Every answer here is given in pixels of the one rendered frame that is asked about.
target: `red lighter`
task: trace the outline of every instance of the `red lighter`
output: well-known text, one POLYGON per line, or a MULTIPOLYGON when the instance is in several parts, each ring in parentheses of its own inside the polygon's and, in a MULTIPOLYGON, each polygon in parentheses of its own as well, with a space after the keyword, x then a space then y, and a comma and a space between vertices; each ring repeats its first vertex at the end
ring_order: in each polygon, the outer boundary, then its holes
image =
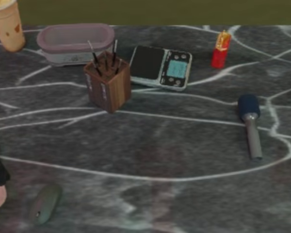
POLYGON ((211 66, 214 68, 223 68, 226 60, 227 50, 231 41, 231 35, 226 31, 218 35, 217 43, 215 45, 211 66))

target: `pink container lid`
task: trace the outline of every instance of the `pink container lid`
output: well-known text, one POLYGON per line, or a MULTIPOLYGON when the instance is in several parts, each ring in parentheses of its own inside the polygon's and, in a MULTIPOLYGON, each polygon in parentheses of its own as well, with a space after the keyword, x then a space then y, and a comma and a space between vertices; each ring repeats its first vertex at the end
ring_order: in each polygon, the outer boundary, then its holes
POLYGON ((39 47, 52 54, 105 50, 113 44, 114 30, 103 23, 63 24, 48 26, 37 37, 39 47))

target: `wooden knife block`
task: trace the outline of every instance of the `wooden knife block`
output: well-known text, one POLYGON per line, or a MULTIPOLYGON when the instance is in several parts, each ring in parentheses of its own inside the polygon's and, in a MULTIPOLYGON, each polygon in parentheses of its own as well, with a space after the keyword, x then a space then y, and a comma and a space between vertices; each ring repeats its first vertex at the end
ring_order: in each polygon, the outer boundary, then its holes
POLYGON ((107 51, 106 54, 108 70, 105 66, 104 53, 97 58, 101 76, 92 62, 84 67, 84 72, 90 101, 108 113, 114 113, 131 97, 130 66, 122 60, 119 71, 115 74, 120 58, 117 57, 114 66, 111 67, 113 55, 107 51))

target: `black marble surface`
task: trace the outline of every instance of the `black marble surface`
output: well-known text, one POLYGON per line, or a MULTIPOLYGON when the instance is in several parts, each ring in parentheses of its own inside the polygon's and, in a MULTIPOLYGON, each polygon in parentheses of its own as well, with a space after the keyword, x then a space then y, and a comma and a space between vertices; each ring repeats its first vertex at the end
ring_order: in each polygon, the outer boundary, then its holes
POLYGON ((0 233, 291 233, 291 26, 115 27, 137 45, 193 54, 182 93, 133 86, 113 115, 88 103, 82 67, 49 67, 28 44, 0 45, 0 154, 11 173, 0 233), (226 67, 210 66, 217 34, 226 67), (259 97, 264 160, 248 159, 239 95, 259 97), (28 222, 45 184, 64 197, 48 224, 28 222))

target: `computer mouse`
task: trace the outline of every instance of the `computer mouse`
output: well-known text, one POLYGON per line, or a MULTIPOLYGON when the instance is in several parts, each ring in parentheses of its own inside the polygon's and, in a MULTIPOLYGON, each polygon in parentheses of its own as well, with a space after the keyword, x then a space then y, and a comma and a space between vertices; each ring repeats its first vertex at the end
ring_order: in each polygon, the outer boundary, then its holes
POLYGON ((29 218, 35 225, 42 225, 52 217, 62 196, 62 188, 58 184, 46 185, 34 199, 29 218))

